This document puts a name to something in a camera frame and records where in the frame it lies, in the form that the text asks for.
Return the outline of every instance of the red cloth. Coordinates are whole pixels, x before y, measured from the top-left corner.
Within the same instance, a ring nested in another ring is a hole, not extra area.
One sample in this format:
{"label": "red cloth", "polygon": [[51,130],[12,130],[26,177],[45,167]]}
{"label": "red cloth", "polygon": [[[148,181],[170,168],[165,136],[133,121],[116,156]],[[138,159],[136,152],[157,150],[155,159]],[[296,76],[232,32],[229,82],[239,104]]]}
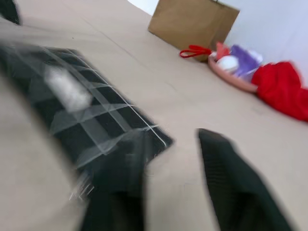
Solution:
{"label": "red cloth", "polygon": [[259,98],[276,110],[308,122],[308,89],[301,86],[300,75],[290,62],[268,64],[253,75]]}

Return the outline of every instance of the brown paper bag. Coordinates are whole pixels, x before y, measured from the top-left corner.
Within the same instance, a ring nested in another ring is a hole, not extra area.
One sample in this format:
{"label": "brown paper bag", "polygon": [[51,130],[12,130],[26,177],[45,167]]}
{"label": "brown paper bag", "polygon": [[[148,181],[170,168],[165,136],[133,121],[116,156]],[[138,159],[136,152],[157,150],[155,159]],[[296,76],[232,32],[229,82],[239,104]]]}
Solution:
{"label": "brown paper bag", "polygon": [[[160,0],[148,29],[180,50],[191,44],[216,50],[239,12],[213,0]],[[196,59],[206,61],[207,55]]]}

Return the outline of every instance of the white wall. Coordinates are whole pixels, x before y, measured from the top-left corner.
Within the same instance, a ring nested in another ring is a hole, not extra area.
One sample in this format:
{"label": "white wall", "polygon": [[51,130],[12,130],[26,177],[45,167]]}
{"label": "white wall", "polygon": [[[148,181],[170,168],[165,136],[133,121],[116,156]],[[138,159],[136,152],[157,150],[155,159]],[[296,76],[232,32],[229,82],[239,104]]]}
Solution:
{"label": "white wall", "polygon": [[[158,0],[129,0],[153,14]],[[221,0],[241,10],[226,43],[263,54],[265,62],[292,60],[308,85],[308,2],[305,0]]]}

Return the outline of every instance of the beige floor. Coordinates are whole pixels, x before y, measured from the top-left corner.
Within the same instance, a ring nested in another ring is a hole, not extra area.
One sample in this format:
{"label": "beige floor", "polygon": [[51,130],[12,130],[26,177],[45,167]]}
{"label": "beige floor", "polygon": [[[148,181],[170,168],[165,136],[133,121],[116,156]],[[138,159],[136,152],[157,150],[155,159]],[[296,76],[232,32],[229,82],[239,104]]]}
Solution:
{"label": "beige floor", "polygon": [[[126,0],[17,0],[23,27],[0,39],[74,48],[176,143],[148,168],[148,230],[213,231],[196,128],[233,139],[299,230],[308,230],[308,126],[213,75],[147,32],[150,16]],[[24,103],[0,84],[0,230],[72,231],[84,204],[68,201],[74,177]]]}

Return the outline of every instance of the purple fabric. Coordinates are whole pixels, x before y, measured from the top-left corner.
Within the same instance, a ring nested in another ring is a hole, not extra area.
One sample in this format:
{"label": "purple fabric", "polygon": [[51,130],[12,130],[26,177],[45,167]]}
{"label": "purple fabric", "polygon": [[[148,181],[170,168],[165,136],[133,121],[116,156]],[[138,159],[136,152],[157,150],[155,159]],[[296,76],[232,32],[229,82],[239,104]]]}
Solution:
{"label": "purple fabric", "polygon": [[231,47],[231,55],[239,59],[239,68],[235,72],[235,75],[239,77],[246,76],[248,72],[259,67],[257,60],[238,45],[233,45]]}

